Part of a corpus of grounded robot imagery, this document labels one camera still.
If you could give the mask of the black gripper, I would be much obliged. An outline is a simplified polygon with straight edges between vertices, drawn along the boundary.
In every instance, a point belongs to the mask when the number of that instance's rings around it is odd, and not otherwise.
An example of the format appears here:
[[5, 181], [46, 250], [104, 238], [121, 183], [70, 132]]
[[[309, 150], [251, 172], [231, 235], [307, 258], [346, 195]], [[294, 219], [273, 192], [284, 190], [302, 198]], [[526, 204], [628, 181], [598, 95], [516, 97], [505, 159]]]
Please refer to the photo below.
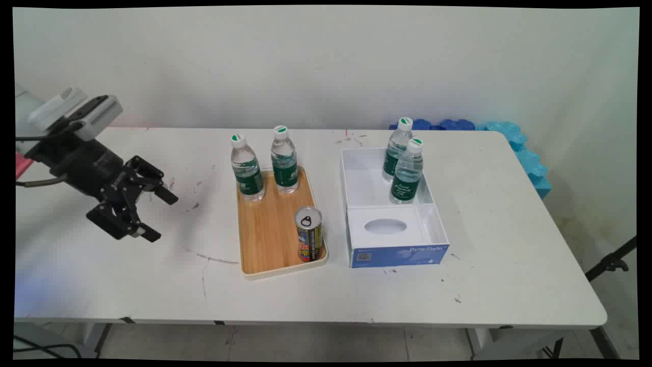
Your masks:
[[[75, 134], [38, 142], [26, 158], [42, 163], [51, 175], [65, 176], [65, 183], [99, 203], [86, 218], [114, 239], [126, 235], [150, 242], [161, 238], [160, 232], [145, 224], [138, 214], [139, 196], [103, 197], [101, 190], [111, 186], [124, 171], [124, 161], [96, 139], [82, 140]], [[165, 174], [149, 161], [133, 156], [126, 163], [128, 184], [141, 191], [153, 192], [163, 202], [173, 205], [179, 198], [163, 182]]]

